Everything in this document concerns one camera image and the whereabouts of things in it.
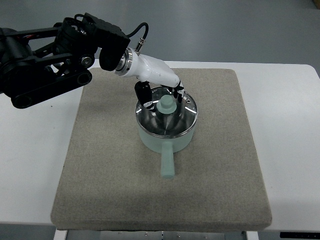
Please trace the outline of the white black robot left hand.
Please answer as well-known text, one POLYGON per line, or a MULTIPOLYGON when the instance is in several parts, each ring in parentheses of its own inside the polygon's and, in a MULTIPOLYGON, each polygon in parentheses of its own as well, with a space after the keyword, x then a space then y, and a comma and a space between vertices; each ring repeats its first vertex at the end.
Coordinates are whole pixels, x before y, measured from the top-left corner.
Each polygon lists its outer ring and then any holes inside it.
POLYGON ((138 54, 128 47, 114 73, 121 77, 136 77, 134 90, 139 103, 151 112, 155 111, 150 83, 163 86, 173 93, 180 103, 184 97, 184 86, 180 78, 161 59, 138 54))

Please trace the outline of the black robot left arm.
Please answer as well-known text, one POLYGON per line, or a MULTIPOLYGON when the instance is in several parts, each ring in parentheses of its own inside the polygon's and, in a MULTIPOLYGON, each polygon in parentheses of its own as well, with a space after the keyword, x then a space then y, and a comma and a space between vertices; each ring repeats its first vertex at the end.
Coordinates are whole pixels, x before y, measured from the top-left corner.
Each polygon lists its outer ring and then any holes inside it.
POLYGON ((89 13, 53 27, 0 30, 0 91, 25 109, 87 85, 99 52, 101 68, 119 67, 132 34, 89 13))

